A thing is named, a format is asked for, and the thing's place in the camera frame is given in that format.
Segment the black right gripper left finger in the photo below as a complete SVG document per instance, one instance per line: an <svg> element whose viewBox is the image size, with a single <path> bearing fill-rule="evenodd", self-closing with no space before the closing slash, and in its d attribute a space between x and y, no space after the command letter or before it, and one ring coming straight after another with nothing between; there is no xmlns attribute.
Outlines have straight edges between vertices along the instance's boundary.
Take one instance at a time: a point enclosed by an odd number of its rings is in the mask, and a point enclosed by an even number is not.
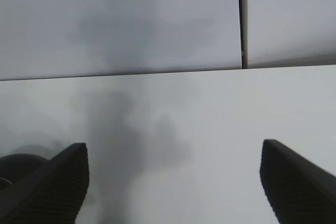
<svg viewBox="0 0 336 224"><path fill-rule="evenodd" d="M1 223L75 223L88 187L87 146L71 144L1 191Z"/></svg>

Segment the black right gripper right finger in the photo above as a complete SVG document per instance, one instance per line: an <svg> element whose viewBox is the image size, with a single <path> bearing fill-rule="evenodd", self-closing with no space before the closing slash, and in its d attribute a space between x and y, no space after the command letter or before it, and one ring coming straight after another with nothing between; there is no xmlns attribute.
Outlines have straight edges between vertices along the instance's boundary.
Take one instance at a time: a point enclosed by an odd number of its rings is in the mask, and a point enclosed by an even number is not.
<svg viewBox="0 0 336 224"><path fill-rule="evenodd" d="M335 223L335 176L278 140L264 140L260 181L279 223Z"/></svg>

